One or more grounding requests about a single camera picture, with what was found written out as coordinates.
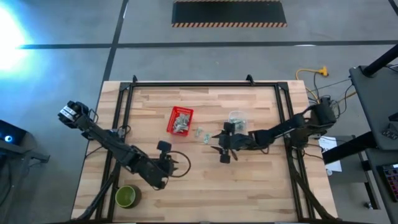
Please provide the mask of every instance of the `concrete floor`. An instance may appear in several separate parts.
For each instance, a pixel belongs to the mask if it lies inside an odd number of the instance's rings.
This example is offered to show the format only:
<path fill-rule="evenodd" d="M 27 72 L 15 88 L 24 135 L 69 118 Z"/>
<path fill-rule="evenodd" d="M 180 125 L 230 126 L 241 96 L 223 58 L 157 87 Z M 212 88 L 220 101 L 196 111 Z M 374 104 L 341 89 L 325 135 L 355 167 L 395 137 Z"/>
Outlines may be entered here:
<path fill-rule="evenodd" d="M 111 44 L 122 0 L 19 0 L 0 2 L 13 29 L 0 37 L 1 47 L 17 44 Z M 120 43 L 274 42 L 275 47 L 202 47 L 118 49 L 110 80 L 291 80 L 300 68 L 326 65 L 325 86 L 348 78 L 348 69 L 368 64 L 391 45 L 352 45 L 360 40 L 396 40 L 398 17 L 387 0 L 283 0 L 285 29 L 173 29 L 172 0 L 130 0 Z M 282 47 L 284 41 L 348 41 L 346 45 Z M 68 129 L 57 113 L 68 100 L 95 108 L 110 49 L 42 49 L 0 52 L 0 118 L 35 136 L 35 150 L 51 155 L 33 167 L 16 199 L 11 223 L 49 223 L 69 219 L 78 187 L 85 141 Z M 300 74 L 313 88 L 312 74 Z M 321 95 L 340 99 L 350 85 L 323 89 Z M 358 97 L 347 100 L 347 112 L 329 131 L 360 135 L 369 130 Z M 389 223 L 384 210 L 362 207 L 367 201 L 361 184 L 333 185 L 339 217 L 357 222 Z"/>

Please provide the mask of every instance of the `floor mat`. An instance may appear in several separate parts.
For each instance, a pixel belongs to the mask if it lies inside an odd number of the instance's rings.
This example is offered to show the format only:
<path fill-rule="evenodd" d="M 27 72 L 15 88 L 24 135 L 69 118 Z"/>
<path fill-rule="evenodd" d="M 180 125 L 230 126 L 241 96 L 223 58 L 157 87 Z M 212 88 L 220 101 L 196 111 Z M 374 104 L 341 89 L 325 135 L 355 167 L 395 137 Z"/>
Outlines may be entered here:
<path fill-rule="evenodd" d="M 172 27 L 287 27 L 277 0 L 176 0 Z"/>

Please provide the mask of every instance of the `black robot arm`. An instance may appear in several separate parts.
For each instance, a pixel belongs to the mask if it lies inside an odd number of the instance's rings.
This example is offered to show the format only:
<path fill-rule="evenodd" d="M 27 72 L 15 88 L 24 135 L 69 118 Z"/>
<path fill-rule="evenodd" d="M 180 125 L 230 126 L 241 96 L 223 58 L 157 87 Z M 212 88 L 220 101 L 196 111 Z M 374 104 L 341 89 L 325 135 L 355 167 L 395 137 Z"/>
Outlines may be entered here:
<path fill-rule="evenodd" d="M 174 161 L 168 153 L 171 144 L 160 141 L 158 149 L 161 150 L 158 159 L 151 159 L 146 153 L 136 146 L 123 143 L 117 133 L 100 128 L 93 118 L 90 110 L 80 102 L 69 101 L 59 112 L 59 120 L 69 128 L 78 128 L 82 135 L 88 139 L 98 141 L 105 149 L 112 151 L 114 158 L 132 174 L 139 174 L 149 185 L 164 189 L 166 181 L 173 174 Z"/>
<path fill-rule="evenodd" d="M 310 117 L 305 118 L 304 114 L 310 111 Z M 274 126 L 268 130 L 249 131 L 248 135 L 235 134 L 234 124 L 225 122 L 224 130 L 213 136 L 218 138 L 221 147 L 217 149 L 221 156 L 220 162 L 229 163 L 229 151 L 232 150 L 263 150 L 268 148 L 275 139 L 289 135 L 289 146 L 301 148 L 308 143 L 308 137 L 314 134 L 324 135 L 328 128 L 336 123 L 336 117 L 327 101 L 317 105 L 309 106 L 301 113 L 293 115 L 289 120 Z"/>

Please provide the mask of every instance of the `green cup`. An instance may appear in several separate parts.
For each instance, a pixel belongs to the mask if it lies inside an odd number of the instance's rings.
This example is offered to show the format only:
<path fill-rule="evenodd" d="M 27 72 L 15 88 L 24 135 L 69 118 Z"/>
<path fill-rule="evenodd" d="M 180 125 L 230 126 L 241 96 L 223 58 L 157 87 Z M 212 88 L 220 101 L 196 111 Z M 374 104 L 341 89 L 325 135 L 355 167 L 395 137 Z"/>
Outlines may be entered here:
<path fill-rule="evenodd" d="M 116 192 L 115 201 L 122 208 L 134 208 L 141 201 L 141 190 L 135 185 L 125 185 Z"/>

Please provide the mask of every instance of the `label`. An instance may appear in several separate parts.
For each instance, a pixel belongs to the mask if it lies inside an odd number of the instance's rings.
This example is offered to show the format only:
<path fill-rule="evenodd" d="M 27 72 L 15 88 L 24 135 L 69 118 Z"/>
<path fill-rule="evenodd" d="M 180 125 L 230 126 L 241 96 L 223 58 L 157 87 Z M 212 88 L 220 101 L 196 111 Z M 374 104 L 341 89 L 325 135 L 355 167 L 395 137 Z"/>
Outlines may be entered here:
<path fill-rule="evenodd" d="M 74 121 L 73 116 L 70 115 L 70 113 L 66 112 L 64 109 L 62 109 L 60 113 L 66 116 L 69 120 Z"/>
<path fill-rule="evenodd" d="M 63 110 L 65 110 L 66 112 L 72 114 L 72 116 L 76 115 L 76 112 L 74 110 L 70 109 L 68 106 L 64 106 Z"/>

